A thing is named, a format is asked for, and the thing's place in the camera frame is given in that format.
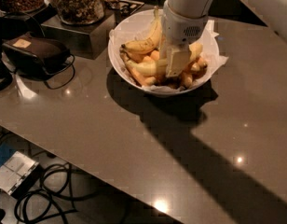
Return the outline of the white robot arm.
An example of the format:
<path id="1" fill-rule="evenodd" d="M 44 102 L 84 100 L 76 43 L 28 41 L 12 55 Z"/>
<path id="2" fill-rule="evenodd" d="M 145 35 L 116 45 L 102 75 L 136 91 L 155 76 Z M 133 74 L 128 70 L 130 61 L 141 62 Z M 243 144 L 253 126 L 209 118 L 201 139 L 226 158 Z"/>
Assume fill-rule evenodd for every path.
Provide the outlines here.
<path id="1" fill-rule="evenodd" d="M 167 77 L 177 77 L 189 64 L 189 45 L 197 41 L 206 26 L 213 0 L 166 0 L 162 34 L 167 58 Z M 287 0 L 240 0 L 263 17 L 264 23 L 287 42 Z"/>

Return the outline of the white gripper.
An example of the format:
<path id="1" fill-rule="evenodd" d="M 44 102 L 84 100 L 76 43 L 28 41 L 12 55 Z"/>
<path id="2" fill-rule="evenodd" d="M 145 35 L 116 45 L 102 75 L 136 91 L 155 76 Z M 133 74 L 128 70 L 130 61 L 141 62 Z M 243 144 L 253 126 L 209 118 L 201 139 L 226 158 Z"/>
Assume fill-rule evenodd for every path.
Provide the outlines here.
<path id="1" fill-rule="evenodd" d="M 159 58 L 167 57 L 166 77 L 178 77 L 190 61 L 188 45 L 198 40 L 208 21 L 201 7 L 167 0 L 162 14 L 164 36 L 159 43 Z M 167 40 L 173 44 L 167 46 Z"/>

